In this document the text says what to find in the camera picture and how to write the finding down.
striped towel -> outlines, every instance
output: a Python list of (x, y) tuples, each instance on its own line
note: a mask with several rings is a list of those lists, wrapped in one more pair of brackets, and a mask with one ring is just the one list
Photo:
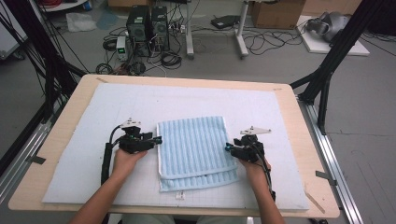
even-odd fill
[(204, 189), (237, 181), (236, 164), (224, 150), (223, 117), (170, 120), (158, 124), (161, 191)]

towel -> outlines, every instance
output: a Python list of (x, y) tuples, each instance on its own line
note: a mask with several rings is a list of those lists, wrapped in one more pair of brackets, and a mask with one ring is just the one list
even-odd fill
[(158, 124), (161, 191), (203, 189), (237, 181), (236, 164), (224, 148), (223, 117), (179, 119)]

floor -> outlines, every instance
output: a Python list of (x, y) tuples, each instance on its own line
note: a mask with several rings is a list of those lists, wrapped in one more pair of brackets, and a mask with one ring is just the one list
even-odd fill
[[(102, 9), (88, 14), (94, 21), (105, 15)], [(55, 21), (62, 18), (54, 14)], [(209, 25), (210, 18), (194, 20)], [(71, 48), (89, 71), (104, 61), (103, 37), (125, 25), (116, 19), (113, 24), (89, 32), (64, 33)], [(330, 88), (326, 130), (332, 148), (343, 170), (346, 182), (365, 223), (396, 221), (396, 43), (361, 39), (370, 51), (369, 57), (347, 56), (336, 70)], [(159, 68), (145, 75), (152, 77), (183, 77), (252, 82), (291, 83), (314, 72), (326, 55), (308, 53), (304, 44), (287, 45), (250, 54), (240, 60), (239, 50), (231, 33), (194, 33), (195, 58), (187, 59), (180, 52), (182, 65), (177, 70)], [(66, 60), (80, 66), (71, 50), (62, 44)], [(28, 60), (9, 58), (0, 61), (0, 156), (11, 146), (21, 130), (44, 101), (42, 91)], [(7, 202), (12, 191), (0, 205), (2, 223), (65, 223), (73, 213), (10, 211)], [(328, 220), (347, 223), (345, 216)], [(303, 218), (287, 218), (288, 223), (310, 223)]]

person's left hand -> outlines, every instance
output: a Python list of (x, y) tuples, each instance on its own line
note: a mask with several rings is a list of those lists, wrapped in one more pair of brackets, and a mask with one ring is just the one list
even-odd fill
[(147, 151), (138, 152), (135, 154), (129, 154), (128, 152), (118, 149), (116, 151), (116, 157), (114, 159), (113, 173), (111, 176), (126, 179), (132, 172), (134, 167), (142, 157), (148, 154)]

table leg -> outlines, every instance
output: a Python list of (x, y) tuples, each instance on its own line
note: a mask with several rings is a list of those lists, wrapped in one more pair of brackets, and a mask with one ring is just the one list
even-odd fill
[(194, 59), (194, 46), (192, 45), (192, 31), (191, 31), (191, 0), (187, 0), (187, 25), (186, 25), (186, 47), (187, 57)]
[(235, 30), (235, 36), (236, 40), (238, 42), (238, 46), (241, 49), (241, 59), (244, 57), (248, 56), (248, 49), (245, 44), (245, 40), (242, 37), (242, 32), (244, 30), (244, 25), (245, 25), (245, 19), (247, 17), (247, 12), (248, 12), (248, 0), (244, 0), (244, 3), (242, 5), (242, 12), (241, 12), (241, 19), (239, 22), (239, 27), (237, 30)]

